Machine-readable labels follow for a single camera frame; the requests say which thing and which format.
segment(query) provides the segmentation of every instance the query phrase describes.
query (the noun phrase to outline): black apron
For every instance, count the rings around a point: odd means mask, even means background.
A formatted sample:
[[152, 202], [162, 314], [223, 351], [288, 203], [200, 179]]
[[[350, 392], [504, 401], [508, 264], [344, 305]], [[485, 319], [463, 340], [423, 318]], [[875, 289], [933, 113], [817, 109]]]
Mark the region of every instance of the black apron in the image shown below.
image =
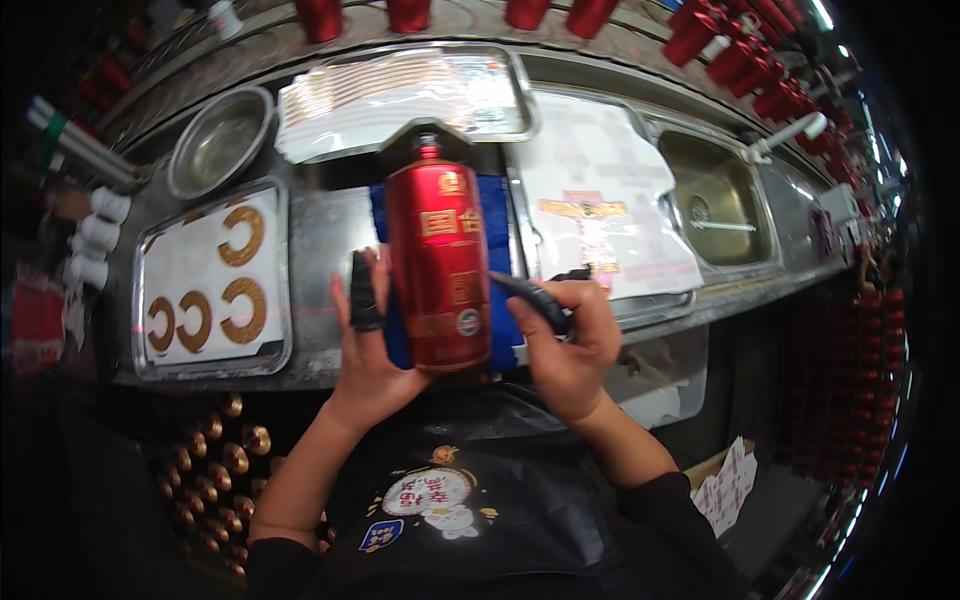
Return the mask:
[[530, 573], [596, 578], [642, 597], [623, 568], [587, 449], [511, 384], [422, 396], [364, 438], [327, 505], [334, 595], [360, 579]]

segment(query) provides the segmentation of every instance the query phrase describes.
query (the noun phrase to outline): faucet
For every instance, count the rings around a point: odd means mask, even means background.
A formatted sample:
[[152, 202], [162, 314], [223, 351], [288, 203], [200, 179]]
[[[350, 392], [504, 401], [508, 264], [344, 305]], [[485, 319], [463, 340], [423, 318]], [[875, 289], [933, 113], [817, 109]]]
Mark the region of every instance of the faucet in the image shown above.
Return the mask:
[[773, 161], [767, 155], [787, 139], [800, 132], [804, 132], [807, 138], [813, 139], [823, 133], [826, 128], [827, 118], [824, 114], [822, 112], [811, 112], [744, 150], [742, 152], [743, 159], [747, 164], [770, 164]]

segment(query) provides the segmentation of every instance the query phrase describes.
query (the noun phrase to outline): sticker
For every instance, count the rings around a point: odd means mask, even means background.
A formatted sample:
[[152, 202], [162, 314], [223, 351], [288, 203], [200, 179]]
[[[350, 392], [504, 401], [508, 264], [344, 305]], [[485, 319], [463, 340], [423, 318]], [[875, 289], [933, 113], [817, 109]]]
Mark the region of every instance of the sticker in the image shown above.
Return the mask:
[[471, 489], [469, 480], [459, 471], [431, 468], [397, 480], [384, 495], [381, 509], [393, 516], [421, 515], [460, 504]]
[[453, 462], [453, 459], [457, 458], [453, 455], [457, 449], [455, 445], [438, 446], [434, 448], [433, 458], [430, 459], [430, 462], [434, 465], [449, 465]]
[[476, 538], [480, 532], [473, 527], [473, 511], [457, 504], [448, 509], [428, 509], [420, 513], [427, 523], [444, 533], [445, 540]]
[[470, 337], [480, 330], [480, 313], [472, 308], [457, 315], [457, 333]]
[[357, 548], [367, 554], [376, 552], [380, 548], [385, 548], [394, 543], [400, 534], [403, 533], [403, 519], [397, 518], [391, 521], [379, 521], [370, 526], [367, 535], [363, 537], [360, 547]]

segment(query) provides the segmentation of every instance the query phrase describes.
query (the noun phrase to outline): hand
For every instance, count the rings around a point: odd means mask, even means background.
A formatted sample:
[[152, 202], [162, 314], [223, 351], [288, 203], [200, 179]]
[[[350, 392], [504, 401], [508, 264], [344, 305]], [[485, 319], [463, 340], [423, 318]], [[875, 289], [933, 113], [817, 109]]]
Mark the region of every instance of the hand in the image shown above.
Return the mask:
[[[370, 266], [373, 293], [380, 314], [386, 314], [390, 295], [390, 253], [380, 246], [380, 258], [364, 251]], [[430, 383], [430, 377], [416, 369], [405, 371], [390, 362], [383, 329], [358, 333], [350, 326], [350, 303], [339, 273], [330, 274], [330, 296], [337, 321], [344, 332], [340, 378], [324, 408], [344, 427], [366, 432], [410, 403]]]
[[526, 301], [510, 298], [507, 306], [527, 338], [530, 373], [543, 401], [572, 425], [601, 402], [607, 369], [620, 353], [620, 327], [607, 296], [593, 281], [546, 281], [540, 286], [573, 311], [573, 343], [557, 340], [547, 321]]

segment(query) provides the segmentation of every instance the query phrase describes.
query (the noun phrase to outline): person's right hand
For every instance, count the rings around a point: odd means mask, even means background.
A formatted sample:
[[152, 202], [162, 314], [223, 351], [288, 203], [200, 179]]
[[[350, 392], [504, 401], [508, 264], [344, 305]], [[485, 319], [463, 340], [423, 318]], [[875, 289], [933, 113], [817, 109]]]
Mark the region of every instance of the person's right hand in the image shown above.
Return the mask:
[[573, 311], [576, 336], [562, 343], [526, 301], [507, 306], [527, 338], [530, 373], [547, 407], [567, 424], [589, 417], [601, 400], [607, 369], [620, 353], [620, 327], [603, 290], [593, 281], [546, 281], [540, 286]]

